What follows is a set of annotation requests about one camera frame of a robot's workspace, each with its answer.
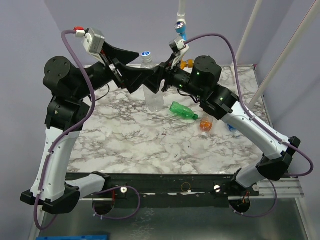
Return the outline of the white blue bottle cap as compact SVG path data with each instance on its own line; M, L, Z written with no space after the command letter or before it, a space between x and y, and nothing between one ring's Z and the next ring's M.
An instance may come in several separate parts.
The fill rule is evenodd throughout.
M152 60L152 54L150 51L144 51L140 54L140 56L143 61L151 61Z

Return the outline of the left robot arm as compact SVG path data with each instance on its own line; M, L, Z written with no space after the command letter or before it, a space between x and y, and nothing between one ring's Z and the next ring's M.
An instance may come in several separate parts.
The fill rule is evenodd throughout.
M130 63L139 57L137 52L119 49L108 43L91 43L86 51L97 63L85 68L78 60L55 56L45 67L43 84L52 93L45 118L45 148L37 177L31 189L21 194L21 201L52 215L71 212L80 199L96 193L104 198L110 194L110 177L98 171L75 181L66 181L73 147L84 123L95 105L84 102L95 98L95 91L109 82L130 93L141 85L157 92L160 84L157 68L133 68Z

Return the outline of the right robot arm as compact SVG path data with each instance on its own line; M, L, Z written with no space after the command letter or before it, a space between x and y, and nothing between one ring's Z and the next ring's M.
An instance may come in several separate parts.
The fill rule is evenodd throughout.
M243 195L255 182L264 179L278 181L286 176L301 140L277 132L249 111L237 94L220 85L222 68L212 57L198 56L191 73L182 70L181 63L174 58L158 66L153 65L147 51L141 54L141 58L142 68L154 70L154 75L144 82L147 88L156 93L160 81L164 80L164 91L175 87L197 98L204 112L236 128L262 151L260 161L236 172L235 180L230 183L234 195Z

